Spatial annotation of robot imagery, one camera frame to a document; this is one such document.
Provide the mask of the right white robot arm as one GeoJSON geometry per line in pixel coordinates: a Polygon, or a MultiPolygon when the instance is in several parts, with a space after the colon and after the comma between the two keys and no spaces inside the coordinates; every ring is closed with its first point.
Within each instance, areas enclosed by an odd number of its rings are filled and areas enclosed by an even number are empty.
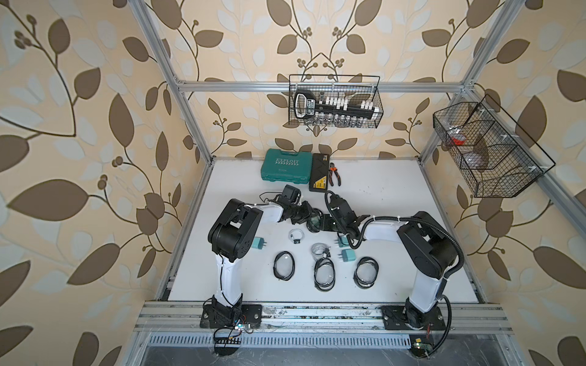
{"type": "Polygon", "coordinates": [[[417,273],[404,305],[404,324],[422,329],[431,321],[436,305],[452,275],[464,265],[457,240],[425,211],[410,217],[357,216],[347,201],[332,191],[324,194],[328,214],[322,230],[332,230],[348,240],[351,249],[366,241],[401,243],[417,273]]]}

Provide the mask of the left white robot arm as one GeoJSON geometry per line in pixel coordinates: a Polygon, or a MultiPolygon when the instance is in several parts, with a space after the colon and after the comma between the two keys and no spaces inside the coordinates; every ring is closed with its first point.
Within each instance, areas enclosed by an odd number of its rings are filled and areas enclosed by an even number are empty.
{"type": "Polygon", "coordinates": [[[208,233],[218,266],[218,287],[206,306],[213,327],[233,326],[244,318],[242,311],[241,259],[250,251],[260,224],[291,221],[319,231],[324,214],[307,201],[278,194],[265,204],[246,204],[236,198],[228,201],[208,233]]]}

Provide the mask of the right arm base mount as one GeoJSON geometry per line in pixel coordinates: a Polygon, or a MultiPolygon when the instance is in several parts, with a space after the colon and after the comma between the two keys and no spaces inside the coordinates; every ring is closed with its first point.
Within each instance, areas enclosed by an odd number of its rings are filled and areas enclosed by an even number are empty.
{"type": "Polygon", "coordinates": [[[404,305],[383,305],[380,311],[386,330],[440,331],[447,328],[447,318],[439,309],[437,300],[426,313],[416,308],[409,299],[404,305]]]}

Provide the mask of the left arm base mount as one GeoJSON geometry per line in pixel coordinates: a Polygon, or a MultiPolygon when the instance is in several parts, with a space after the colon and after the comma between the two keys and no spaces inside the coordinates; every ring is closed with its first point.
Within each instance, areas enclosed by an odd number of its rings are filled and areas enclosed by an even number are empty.
{"type": "Polygon", "coordinates": [[[258,329],[262,322],[262,305],[242,304],[239,299],[234,306],[224,305],[214,296],[202,305],[200,327],[202,329],[258,329]]]}

